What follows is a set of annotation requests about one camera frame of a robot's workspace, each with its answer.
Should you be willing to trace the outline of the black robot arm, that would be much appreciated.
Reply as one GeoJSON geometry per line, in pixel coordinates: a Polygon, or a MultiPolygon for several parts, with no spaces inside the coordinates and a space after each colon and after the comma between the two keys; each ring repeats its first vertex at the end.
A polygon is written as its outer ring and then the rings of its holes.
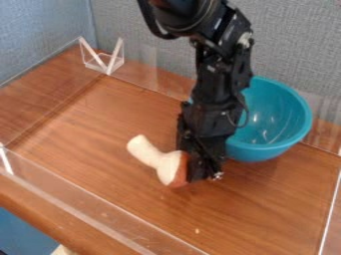
{"type": "Polygon", "coordinates": [[[248,124],[252,24],[229,0],[138,0],[151,33],[188,37],[196,48],[197,80],[181,103],[177,148],[189,154],[186,180],[220,179],[226,142],[248,124]]]}

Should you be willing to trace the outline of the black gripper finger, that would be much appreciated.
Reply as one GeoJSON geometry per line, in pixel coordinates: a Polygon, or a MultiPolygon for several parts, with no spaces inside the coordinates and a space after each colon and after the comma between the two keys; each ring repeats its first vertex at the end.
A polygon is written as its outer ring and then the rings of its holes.
{"type": "Polygon", "coordinates": [[[189,153],[188,182],[222,178],[222,164],[226,156],[224,136],[197,138],[192,134],[179,134],[175,146],[189,153]]]}

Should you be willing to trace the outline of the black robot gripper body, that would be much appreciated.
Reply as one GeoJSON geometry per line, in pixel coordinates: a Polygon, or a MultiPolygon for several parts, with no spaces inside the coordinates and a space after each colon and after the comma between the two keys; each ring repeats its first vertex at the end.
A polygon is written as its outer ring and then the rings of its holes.
{"type": "Polygon", "coordinates": [[[248,124],[248,115],[245,100],[232,100],[224,104],[182,102],[177,136],[186,139],[192,137],[228,139],[236,130],[248,124]]]}

